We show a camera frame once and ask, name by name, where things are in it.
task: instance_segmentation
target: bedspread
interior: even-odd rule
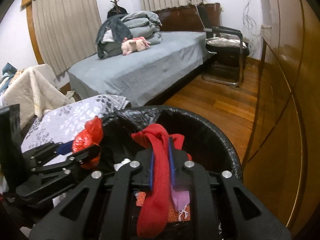
[[[42,120],[34,121],[21,144],[22,152],[47,142],[66,143],[84,129],[84,124],[96,115],[124,109],[129,101],[116,95],[98,95],[68,106],[60,107],[45,114]]]

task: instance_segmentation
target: pile of clothes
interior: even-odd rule
[[[0,79],[0,108],[7,106],[3,96],[4,92],[23,72],[24,69],[17,70],[10,63],[7,63],[2,69],[2,78]]]
[[[122,54],[121,43],[124,38],[144,37],[151,45],[162,41],[161,21],[157,14],[140,11],[132,14],[118,14],[108,18],[100,27],[96,39],[98,57],[112,57]]]

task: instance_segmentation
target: plush axolotl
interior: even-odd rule
[[[126,56],[135,51],[144,51],[150,47],[150,44],[151,42],[147,41],[144,37],[133,38],[132,40],[124,38],[121,45],[122,55]]]

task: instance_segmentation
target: gray bed sheet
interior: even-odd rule
[[[81,99],[115,94],[143,106],[209,57],[205,33],[163,32],[162,38],[142,52],[102,60],[93,55],[74,64],[68,70],[71,88]]]

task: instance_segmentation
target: wooden headboard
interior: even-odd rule
[[[205,4],[204,7],[207,10],[212,26],[219,26],[220,4],[209,3]],[[159,19],[161,20],[161,31],[203,32],[203,26],[194,5],[168,8],[161,11],[155,11],[155,13],[158,14]]]

